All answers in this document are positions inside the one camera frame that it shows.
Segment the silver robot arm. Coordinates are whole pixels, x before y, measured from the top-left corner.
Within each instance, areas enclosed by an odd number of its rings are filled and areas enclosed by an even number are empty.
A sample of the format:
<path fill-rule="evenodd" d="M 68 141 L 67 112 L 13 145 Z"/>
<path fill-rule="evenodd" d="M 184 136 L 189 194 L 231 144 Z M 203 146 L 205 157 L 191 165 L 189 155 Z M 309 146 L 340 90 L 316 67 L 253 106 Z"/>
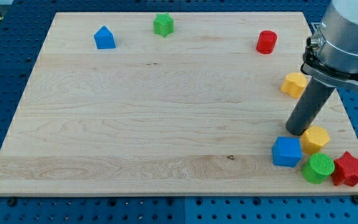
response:
<path fill-rule="evenodd" d="M 310 126 L 337 88 L 358 93 L 358 0 L 332 0 L 306 40 L 301 72 L 309 75 L 285 127 L 295 136 Z"/>

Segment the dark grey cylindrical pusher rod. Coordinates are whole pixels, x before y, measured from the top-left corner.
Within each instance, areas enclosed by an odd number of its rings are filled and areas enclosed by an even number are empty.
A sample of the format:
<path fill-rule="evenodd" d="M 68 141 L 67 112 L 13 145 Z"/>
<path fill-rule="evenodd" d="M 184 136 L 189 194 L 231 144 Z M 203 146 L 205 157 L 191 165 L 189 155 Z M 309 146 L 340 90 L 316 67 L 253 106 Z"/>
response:
<path fill-rule="evenodd" d="M 285 124 L 287 131 L 292 135 L 301 136 L 314 121 L 333 91 L 334 87 L 326 86 L 312 78 Z"/>

